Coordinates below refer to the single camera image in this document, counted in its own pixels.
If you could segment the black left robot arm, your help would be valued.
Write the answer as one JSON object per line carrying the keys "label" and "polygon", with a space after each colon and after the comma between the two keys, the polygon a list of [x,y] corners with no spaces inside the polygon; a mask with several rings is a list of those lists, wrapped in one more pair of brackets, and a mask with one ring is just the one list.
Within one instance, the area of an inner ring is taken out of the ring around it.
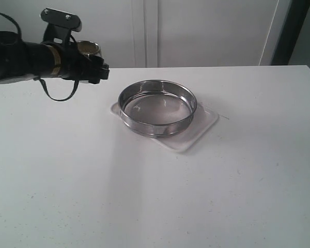
{"label": "black left robot arm", "polygon": [[36,78],[62,78],[98,84],[109,77],[99,56],[85,56],[75,43],[32,43],[14,32],[0,31],[0,84]]}

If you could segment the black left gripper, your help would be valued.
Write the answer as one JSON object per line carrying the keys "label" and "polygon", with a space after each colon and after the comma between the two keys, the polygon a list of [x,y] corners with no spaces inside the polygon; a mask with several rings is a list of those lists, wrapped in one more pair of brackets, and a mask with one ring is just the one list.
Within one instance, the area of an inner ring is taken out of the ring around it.
{"label": "black left gripper", "polygon": [[99,84],[109,78],[109,65],[97,55],[88,58],[80,52],[77,42],[58,46],[60,54],[60,71],[58,76],[65,80],[87,80]]}

